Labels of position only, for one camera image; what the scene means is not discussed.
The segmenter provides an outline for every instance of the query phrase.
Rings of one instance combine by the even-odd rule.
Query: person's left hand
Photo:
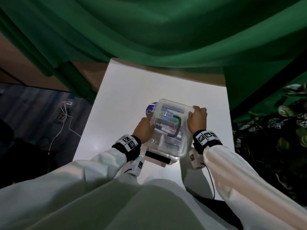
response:
[[[155,124],[152,126],[150,125],[152,115],[153,112],[148,114],[146,118],[142,118],[132,134],[139,138],[142,144],[146,143],[150,139],[156,127]]]

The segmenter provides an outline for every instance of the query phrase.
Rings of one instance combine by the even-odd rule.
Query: person's right hand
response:
[[[189,112],[188,129],[194,135],[199,130],[207,129],[207,109],[193,106],[194,113]]]

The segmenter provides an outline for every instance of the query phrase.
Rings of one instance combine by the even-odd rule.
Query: container lid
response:
[[[151,124],[156,124],[152,138],[147,142],[147,150],[161,154],[172,160],[185,156],[192,142],[187,119],[191,106],[161,99],[153,108]]]

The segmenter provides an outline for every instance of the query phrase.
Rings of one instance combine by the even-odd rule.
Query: black wrist strap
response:
[[[213,131],[199,130],[194,133],[194,148],[198,154],[203,154],[204,149],[209,146],[223,145],[221,140],[213,133]]]
[[[112,148],[116,148],[118,151],[126,155],[127,162],[135,160],[141,151],[141,141],[134,135],[123,135],[119,138]]]

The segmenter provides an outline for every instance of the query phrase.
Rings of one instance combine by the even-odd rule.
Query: hand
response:
[[[207,129],[207,109],[199,108],[199,106],[193,106],[194,113],[189,112],[188,117],[188,129],[194,135],[199,130]]]
[[[142,118],[132,134],[139,138],[142,144],[146,143],[150,139],[156,127],[155,124],[152,126],[150,125],[152,115],[153,112],[148,114],[146,118]]]

